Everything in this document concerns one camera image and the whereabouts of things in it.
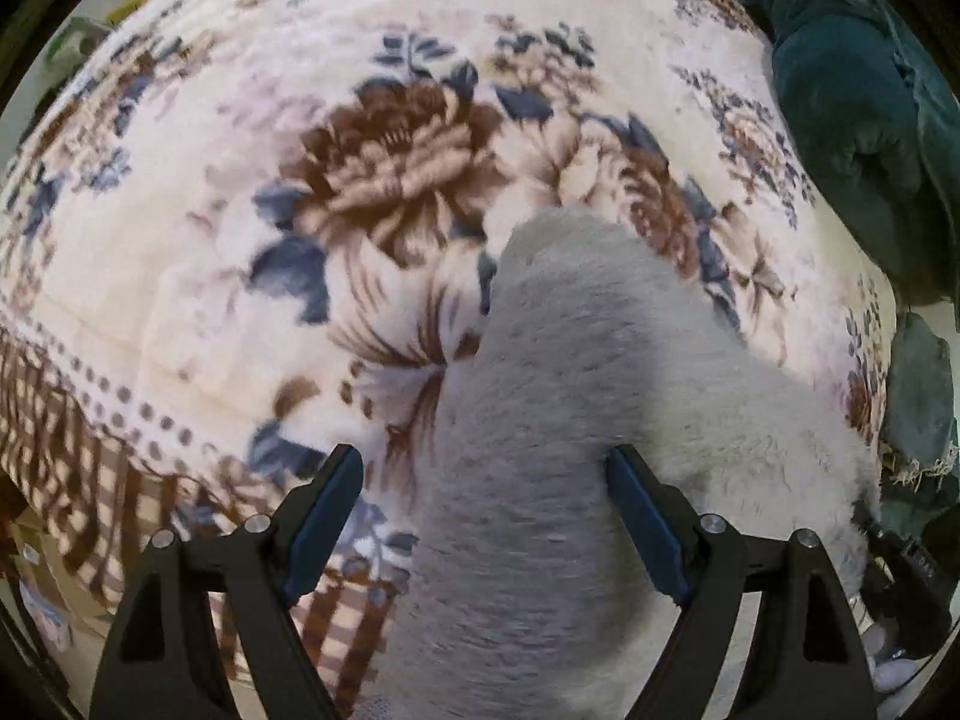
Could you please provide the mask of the white gloved hand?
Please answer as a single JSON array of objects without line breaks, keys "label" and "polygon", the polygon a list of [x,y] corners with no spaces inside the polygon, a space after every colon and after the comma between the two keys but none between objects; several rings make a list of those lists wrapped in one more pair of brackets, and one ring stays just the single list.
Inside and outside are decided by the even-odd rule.
[{"label": "white gloved hand", "polygon": [[878,695],[900,691],[919,673],[919,661],[908,658],[905,651],[896,645],[898,624],[895,619],[875,617],[867,610],[861,596],[851,601],[851,611],[861,634],[874,691]]}]

